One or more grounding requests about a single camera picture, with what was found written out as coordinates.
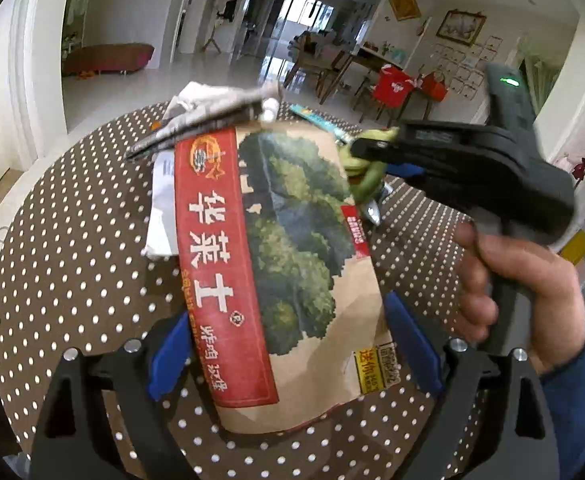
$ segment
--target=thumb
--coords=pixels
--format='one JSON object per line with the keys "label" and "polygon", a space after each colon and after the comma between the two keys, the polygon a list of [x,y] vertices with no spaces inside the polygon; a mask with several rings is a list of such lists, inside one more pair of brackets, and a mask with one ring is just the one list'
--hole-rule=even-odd
{"label": "thumb", "polygon": [[557,272],[564,260],[549,249],[529,240],[484,234],[479,234],[477,245],[482,260],[496,274],[544,296],[565,289],[565,272]]}

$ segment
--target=polka dot tablecloth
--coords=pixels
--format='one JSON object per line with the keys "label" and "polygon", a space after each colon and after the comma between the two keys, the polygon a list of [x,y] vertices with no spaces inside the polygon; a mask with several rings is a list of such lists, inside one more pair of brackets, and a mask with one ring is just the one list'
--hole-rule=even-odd
{"label": "polka dot tablecloth", "polygon": [[[151,261],[143,251],[152,163],[123,159],[165,108],[163,103],[131,112],[85,137],[46,171],[10,226],[0,255],[0,395],[26,452],[66,348],[113,351],[184,309],[178,259]],[[280,116],[297,120],[285,106]],[[367,232],[382,292],[398,290],[407,303],[449,326],[459,287],[453,267],[461,257],[451,234],[461,214],[398,179],[389,182],[394,192],[383,203],[383,222]],[[343,405],[302,430],[229,434],[219,424],[197,361],[191,370],[160,403],[170,431],[205,480],[387,479],[434,405],[404,365],[396,386]],[[105,392],[104,400],[124,464],[143,478],[116,397]],[[463,468],[479,413],[477,406],[469,416],[466,436],[450,457],[450,475]]]}

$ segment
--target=brown paper bag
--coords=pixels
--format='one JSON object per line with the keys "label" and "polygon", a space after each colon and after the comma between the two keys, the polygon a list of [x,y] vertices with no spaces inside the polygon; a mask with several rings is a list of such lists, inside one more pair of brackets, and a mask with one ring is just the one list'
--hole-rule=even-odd
{"label": "brown paper bag", "polygon": [[307,124],[180,143],[184,294],[221,423],[285,431],[396,381],[363,228],[332,135]]}

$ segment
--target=hand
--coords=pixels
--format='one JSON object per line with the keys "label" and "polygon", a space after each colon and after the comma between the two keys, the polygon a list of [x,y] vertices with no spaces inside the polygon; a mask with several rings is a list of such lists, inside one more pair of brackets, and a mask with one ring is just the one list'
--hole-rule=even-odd
{"label": "hand", "polygon": [[485,294],[490,269],[536,293],[528,355],[538,375],[565,364],[585,345],[585,304],[570,262],[527,240],[479,234],[471,224],[457,226],[454,240],[466,250],[459,266],[463,293],[455,330],[481,342],[496,322],[498,308]]}

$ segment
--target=chicken logo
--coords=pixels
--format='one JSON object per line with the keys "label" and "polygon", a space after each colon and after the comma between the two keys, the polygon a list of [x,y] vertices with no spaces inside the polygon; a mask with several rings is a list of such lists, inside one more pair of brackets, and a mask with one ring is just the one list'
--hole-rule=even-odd
{"label": "chicken logo", "polygon": [[206,178],[218,180],[225,171],[221,169],[221,151],[217,139],[213,136],[197,137],[190,149],[190,165],[197,174],[206,174]]}

